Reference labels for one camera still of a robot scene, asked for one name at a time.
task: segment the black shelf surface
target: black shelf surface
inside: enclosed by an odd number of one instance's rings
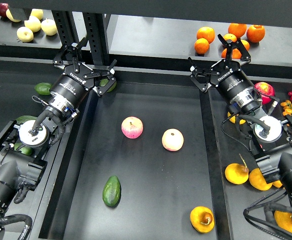
[[[292,28],[292,2],[255,0],[210,1],[189,0],[71,0],[36,1],[7,0],[11,6],[28,9],[50,9],[61,11],[116,14],[128,16],[157,17],[169,19],[201,20],[224,23],[248,23]]]
[[[54,19],[50,10],[43,11],[43,19],[40,21],[42,22],[45,19]],[[17,30],[24,26],[24,21],[12,22],[8,18],[0,16],[0,45],[52,49],[61,48],[62,43],[58,33],[53,36],[47,36],[42,29],[34,33],[34,39],[31,42],[20,41],[17,37]]]
[[[112,15],[113,27],[109,53],[157,58],[187,59],[203,57],[208,61],[221,59],[225,49],[217,35],[228,33],[230,23],[167,19],[156,17]],[[201,27],[211,27],[215,40],[207,53],[198,55],[194,49],[196,34]],[[259,43],[250,43],[252,64],[292,67],[292,28],[265,26],[265,37]],[[246,34],[241,38],[247,41]]]

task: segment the red apple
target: red apple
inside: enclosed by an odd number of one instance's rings
[[[0,16],[7,18],[6,11],[8,9],[8,3],[0,3]]]
[[[143,132],[143,123],[139,118],[129,116],[122,121],[121,131],[127,138],[136,139]]]
[[[183,146],[184,137],[179,130],[171,128],[164,132],[161,143],[168,151],[178,151]]]
[[[269,96],[275,96],[275,90],[273,86],[267,82],[260,81],[255,84],[255,88],[260,91],[262,94]],[[269,96],[264,96],[261,94],[262,104],[268,104],[272,99]]]

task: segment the black metal frame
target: black metal frame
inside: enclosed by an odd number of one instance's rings
[[[90,12],[83,12],[82,15],[93,63],[95,65],[108,65],[110,60],[104,15]]]
[[[228,216],[228,199],[224,184],[225,180],[224,171],[222,169],[221,150],[218,142],[211,140],[212,137],[218,139],[215,131],[216,121],[211,111],[213,107],[211,102],[212,99],[210,93],[200,93],[200,108],[206,139],[205,144],[208,159],[211,198],[215,199],[212,203],[215,213],[217,238],[232,240],[234,237],[232,223]]]
[[[51,13],[57,26],[61,44],[71,45],[72,43],[79,43],[72,12],[51,11]]]

